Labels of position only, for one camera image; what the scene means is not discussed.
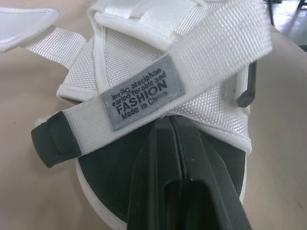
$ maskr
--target fabric label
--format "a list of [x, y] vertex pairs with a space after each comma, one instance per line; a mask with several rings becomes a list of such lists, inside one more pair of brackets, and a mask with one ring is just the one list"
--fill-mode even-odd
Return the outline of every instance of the fabric label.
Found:
[[164, 56], [134, 77], [101, 94], [113, 131], [185, 94], [175, 64]]

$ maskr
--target black plastic clip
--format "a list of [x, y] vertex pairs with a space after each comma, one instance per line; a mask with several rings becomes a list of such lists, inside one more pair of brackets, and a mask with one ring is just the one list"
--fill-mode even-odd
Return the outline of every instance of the black plastic clip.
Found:
[[248, 107], [255, 99], [256, 94], [256, 69], [257, 62], [253, 62], [248, 67], [248, 88], [238, 99], [238, 106], [241, 108]]

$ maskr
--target floor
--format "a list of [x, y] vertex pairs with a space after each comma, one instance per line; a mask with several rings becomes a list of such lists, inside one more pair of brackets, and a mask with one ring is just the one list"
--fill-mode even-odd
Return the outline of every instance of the floor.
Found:
[[275, 28], [299, 46], [307, 45], [307, 6], [298, 9], [300, 0], [283, 0], [274, 4]]
[[[0, 5], [58, 8], [56, 26], [89, 39], [93, 31], [86, 8], [93, 2], [2, 0]], [[307, 11], [295, 16], [296, 4], [284, 1], [275, 6], [277, 29], [294, 31], [298, 36], [293, 40], [304, 42]], [[243, 207], [254, 230], [306, 230], [307, 53], [276, 30], [272, 45], [273, 51], [257, 65], [249, 117], [253, 152]], [[67, 72], [21, 48], [0, 55], [1, 230], [110, 230], [84, 196], [74, 162], [48, 169], [32, 144], [35, 120], [68, 107], [56, 98]]]

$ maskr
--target nylon strap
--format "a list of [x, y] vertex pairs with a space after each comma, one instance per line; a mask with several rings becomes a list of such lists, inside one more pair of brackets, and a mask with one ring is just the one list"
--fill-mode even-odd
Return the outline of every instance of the nylon strap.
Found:
[[82, 35], [52, 25], [21, 47], [70, 69], [85, 44]]

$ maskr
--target white webbing strap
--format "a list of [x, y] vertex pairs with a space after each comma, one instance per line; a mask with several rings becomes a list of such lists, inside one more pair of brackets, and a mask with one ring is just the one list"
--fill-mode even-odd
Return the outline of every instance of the white webbing strap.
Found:
[[52, 25], [21, 47], [70, 69], [85, 44], [82, 35]]
[[165, 115], [270, 52], [266, 19], [261, 0], [230, 0], [211, 13], [159, 60], [171, 57], [186, 93], [117, 131], [112, 130], [100, 96], [65, 110], [81, 154]]

